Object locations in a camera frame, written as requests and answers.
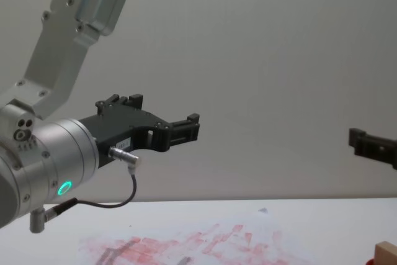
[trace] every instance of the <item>white wall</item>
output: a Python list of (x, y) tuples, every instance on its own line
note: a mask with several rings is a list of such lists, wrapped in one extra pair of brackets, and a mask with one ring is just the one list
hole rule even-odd
[[(49, 3), (0, 0), (0, 91)], [(127, 0), (52, 118), (113, 93), (142, 93), (169, 121), (200, 113), (198, 142), (138, 152), (138, 200), (397, 195), (391, 166), (347, 146), (349, 127), (397, 137), (396, 21), (395, 0)], [(72, 195), (126, 198), (125, 173), (111, 164)]]

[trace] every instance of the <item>cable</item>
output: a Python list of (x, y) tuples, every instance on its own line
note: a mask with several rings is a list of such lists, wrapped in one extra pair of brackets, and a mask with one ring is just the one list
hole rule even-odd
[(131, 175), (131, 178), (132, 178), (132, 183), (133, 183), (132, 194), (126, 201), (124, 201), (122, 203), (114, 204), (114, 205), (105, 205), (105, 204), (98, 204), (98, 203), (93, 203), (93, 202), (89, 202), (89, 201), (84, 201), (84, 200), (78, 200), (77, 203), (78, 204), (84, 204), (84, 205), (90, 205), (90, 206), (93, 206), (93, 207), (107, 208), (107, 209), (119, 208), (119, 207), (122, 207), (124, 205), (127, 205), (128, 203), (130, 203), (132, 201), (132, 199), (134, 199), (134, 196), (136, 194), (136, 188), (137, 188), (135, 175)]

